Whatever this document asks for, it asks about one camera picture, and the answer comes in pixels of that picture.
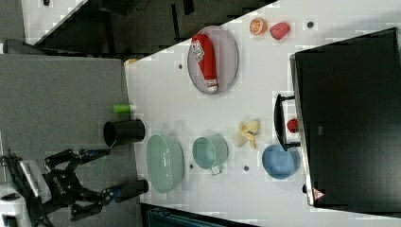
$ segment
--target red ketchup bottle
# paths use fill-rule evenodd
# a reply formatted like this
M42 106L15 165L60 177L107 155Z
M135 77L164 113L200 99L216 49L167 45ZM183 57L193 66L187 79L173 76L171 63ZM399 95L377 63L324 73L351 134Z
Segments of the red ketchup bottle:
M191 44L195 59L198 62L204 81L210 93L218 90L218 80L216 77L215 51L212 41L205 34L198 34L192 37Z

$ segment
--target round plate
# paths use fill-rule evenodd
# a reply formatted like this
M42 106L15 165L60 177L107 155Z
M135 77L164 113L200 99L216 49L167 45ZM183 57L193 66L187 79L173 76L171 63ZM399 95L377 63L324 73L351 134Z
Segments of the round plate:
M206 34L213 43L216 59L216 75L218 78L218 90L210 93L204 82L203 74L195 60L194 53L189 47L188 51L188 72L195 87L208 95L215 95L228 90L233 82L236 69L238 68L238 51L231 34L218 26L208 26L202 29L199 34Z

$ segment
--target red object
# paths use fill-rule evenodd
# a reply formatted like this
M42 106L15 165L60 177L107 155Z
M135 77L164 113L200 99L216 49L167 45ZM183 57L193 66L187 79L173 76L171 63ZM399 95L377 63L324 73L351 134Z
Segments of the red object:
M270 28L270 34L272 38L276 40L281 40L288 34L289 30L290 30L289 25L287 23L282 22L275 26L272 26Z
M287 128L289 131L292 133L298 132L298 120L297 119L292 119L287 122Z
M215 92L218 89L218 80L216 77L215 50L213 49L212 41L205 34L197 34L192 37L191 48L203 73L209 92Z

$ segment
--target table surface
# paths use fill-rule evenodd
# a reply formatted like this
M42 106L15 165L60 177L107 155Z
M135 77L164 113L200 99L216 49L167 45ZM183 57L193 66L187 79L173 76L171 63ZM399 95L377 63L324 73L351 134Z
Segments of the table surface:
M239 66L234 84L226 93L208 96L192 84L186 67L190 41L172 46L126 66L129 99L135 116L147 127L147 136L135 144L139 178L149 180L146 144L152 134L175 135L183 148L183 182L167 195L154 189L141 202L258 226L388 226L401 220L316 209L302 193L303 168L284 181L274 180L262 164L263 150L278 144L273 126L277 94L293 94L289 56L297 51L330 44L392 26L401 27L401 2L281 0L221 26L235 38ZM275 41L249 33L249 22L265 18L270 26L288 22L291 32ZM315 26L307 28L313 21ZM296 116L294 102L286 102L287 119ZM257 150L234 146L232 135L240 121L259 119ZM229 146L223 173L211 176L192 156L192 144L200 136L221 134ZM289 141L299 138L290 136Z
M36 44L53 32L88 0L51 0L45 7L43 0L21 0L27 44Z

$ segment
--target red fruit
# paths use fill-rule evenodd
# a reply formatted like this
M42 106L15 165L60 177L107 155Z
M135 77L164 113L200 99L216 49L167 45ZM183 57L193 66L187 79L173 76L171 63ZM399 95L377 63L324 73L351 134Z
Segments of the red fruit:
M287 122L287 128L289 131L292 133L298 132L298 120L297 119L292 119Z
M287 23L282 22L275 26L272 26L270 28L270 34L272 38L276 40L281 40L283 39L283 37L287 35L289 30L290 30L289 25Z

